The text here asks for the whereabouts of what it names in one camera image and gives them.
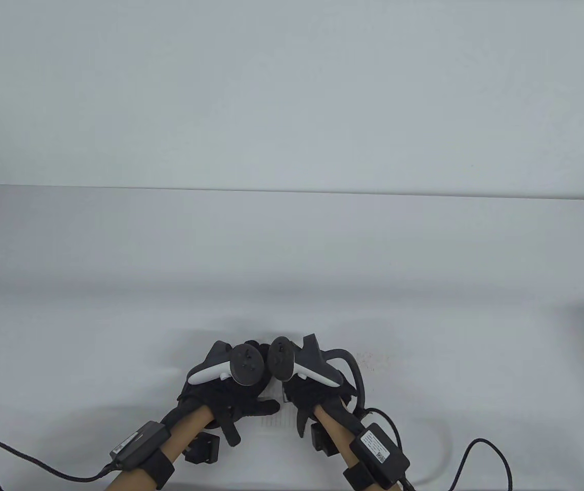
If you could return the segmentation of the person's left hand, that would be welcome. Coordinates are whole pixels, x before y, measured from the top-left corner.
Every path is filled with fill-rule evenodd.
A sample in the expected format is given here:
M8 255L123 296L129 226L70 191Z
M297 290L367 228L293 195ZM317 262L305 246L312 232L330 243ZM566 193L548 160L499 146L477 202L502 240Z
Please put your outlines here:
M236 421L271 416L282 408L277 400L262 395L272 379L268 367L269 348L268 343L258 341L236 346L216 341L203 362L187 373L177 406L161 423L172 430L182 419L206 406L212 417L205 428L219 428L229 446L238 445L241 436L236 430Z

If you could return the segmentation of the person's right hand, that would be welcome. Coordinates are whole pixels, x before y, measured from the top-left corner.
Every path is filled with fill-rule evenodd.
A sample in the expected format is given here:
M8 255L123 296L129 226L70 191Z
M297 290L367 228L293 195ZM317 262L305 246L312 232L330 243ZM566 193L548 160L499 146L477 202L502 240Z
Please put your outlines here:
M338 387L329 387L311 378L303 379L294 375L289 381L282 383L282 387L287 401L297 408L296 428L299 437L304 436L308 419L317 420L317 407L322 407L332 419L351 433L360 432L360 420L346 407L351 398L357 395L356 389L348 380L343 379Z

